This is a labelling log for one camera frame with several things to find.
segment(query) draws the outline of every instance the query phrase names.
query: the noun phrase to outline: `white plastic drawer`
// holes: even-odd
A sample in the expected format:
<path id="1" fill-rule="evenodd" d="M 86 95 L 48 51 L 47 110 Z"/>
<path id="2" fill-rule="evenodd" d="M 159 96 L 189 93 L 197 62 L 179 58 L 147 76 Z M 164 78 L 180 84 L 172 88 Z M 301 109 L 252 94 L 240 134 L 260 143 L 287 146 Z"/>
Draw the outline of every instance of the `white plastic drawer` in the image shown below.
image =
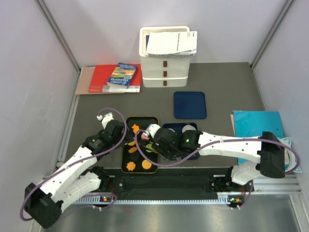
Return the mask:
<path id="1" fill-rule="evenodd" d="M 178 69 L 178 70 L 141 70 L 142 76 L 146 78 L 179 78 L 187 77 L 189 69 Z"/>
<path id="2" fill-rule="evenodd" d="M 141 57 L 140 65 L 143 70 L 175 70 L 188 69 L 190 67 L 190 57 L 177 58 L 155 58 L 155 57 Z"/>
<path id="3" fill-rule="evenodd" d="M 188 77 L 182 78 L 145 78 L 143 77 L 143 84 L 145 87 L 184 87 L 187 85 Z"/>

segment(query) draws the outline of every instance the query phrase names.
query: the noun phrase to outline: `orange star-shaped toy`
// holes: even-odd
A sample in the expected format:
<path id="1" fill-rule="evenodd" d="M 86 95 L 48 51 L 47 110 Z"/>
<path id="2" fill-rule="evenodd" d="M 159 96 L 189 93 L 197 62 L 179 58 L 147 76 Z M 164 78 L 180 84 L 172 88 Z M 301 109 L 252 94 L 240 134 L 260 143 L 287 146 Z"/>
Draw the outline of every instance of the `orange star-shaped toy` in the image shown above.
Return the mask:
<path id="1" fill-rule="evenodd" d="M 133 129 L 133 133 L 136 133 L 140 129 L 140 127 L 136 124 L 134 124 L 131 128 Z"/>

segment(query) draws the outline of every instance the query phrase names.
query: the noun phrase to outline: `white wall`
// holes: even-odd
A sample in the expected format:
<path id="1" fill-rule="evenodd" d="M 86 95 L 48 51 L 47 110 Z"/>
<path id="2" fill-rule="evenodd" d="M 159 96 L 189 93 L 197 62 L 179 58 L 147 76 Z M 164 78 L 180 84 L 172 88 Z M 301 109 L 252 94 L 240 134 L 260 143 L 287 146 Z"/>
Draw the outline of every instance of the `white wall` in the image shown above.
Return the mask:
<path id="1" fill-rule="evenodd" d="M 142 27 L 198 31 L 193 63 L 252 62 L 285 0 L 45 0 L 80 66 L 139 62 Z"/>
<path id="2" fill-rule="evenodd" d="M 309 205 L 309 1 L 296 0 L 257 64 L 266 108 L 279 110 L 284 133 L 301 156 L 299 182 Z"/>
<path id="3" fill-rule="evenodd" d="M 54 165 L 77 73 L 35 1 L 0 9 L 0 231 L 23 232 L 25 187 Z"/>

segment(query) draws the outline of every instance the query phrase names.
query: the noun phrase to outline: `black tray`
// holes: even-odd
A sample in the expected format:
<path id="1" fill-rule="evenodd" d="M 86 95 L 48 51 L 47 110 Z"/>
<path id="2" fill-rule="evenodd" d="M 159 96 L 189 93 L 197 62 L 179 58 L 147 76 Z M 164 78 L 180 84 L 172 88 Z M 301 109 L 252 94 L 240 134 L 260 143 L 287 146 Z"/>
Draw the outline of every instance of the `black tray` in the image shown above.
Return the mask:
<path id="1" fill-rule="evenodd" d="M 132 126 L 138 125 L 140 129 L 147 129 L 150 124 L 158 124 L 158 119 L 154 116 L 133 116 L 129 117 L 126 120 L 126 123 L 131 131 L 133 131 Z M 141 141 L 141 133 L 138 135 L 138 140 Z M 134 146 L 125 145 L 122 152 L 122 160 L 121 160 L 121 170 L 125 173 L 130 174 L 152 174 L 155 173 L 158 169 L 157 166 L 151 165 L 149 169 L 144 169 L 142 166 L 142 162 L 145 160 L 138 151 L 133 153 L 129 153 L 129 150 Z M 152 161 L 158 162 L 158 154 L 155 152 L 146 151 L 146 148 L 140 145 L 143 153 Z M 134 170 L 130 171 L 127 168 L 128 163 L 133 162 L 135 164 Z"/>

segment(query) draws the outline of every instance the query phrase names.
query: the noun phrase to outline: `stacked white drawer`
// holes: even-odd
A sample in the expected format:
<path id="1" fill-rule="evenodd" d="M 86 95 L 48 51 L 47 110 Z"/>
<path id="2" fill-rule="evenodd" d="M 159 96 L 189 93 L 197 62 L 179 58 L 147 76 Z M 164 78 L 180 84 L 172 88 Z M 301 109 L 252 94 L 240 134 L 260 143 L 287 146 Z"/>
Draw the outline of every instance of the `stacked white drawer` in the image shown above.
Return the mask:
<path id="1" fill-rule="evenodd" d="M 146 35 L 150 32 L 190 31 L 188 27 L 150 27 L 140 29 L 140 65 L 145 87 L 186 86 L 191 56 L 154 58 L 145 56 Z"/>

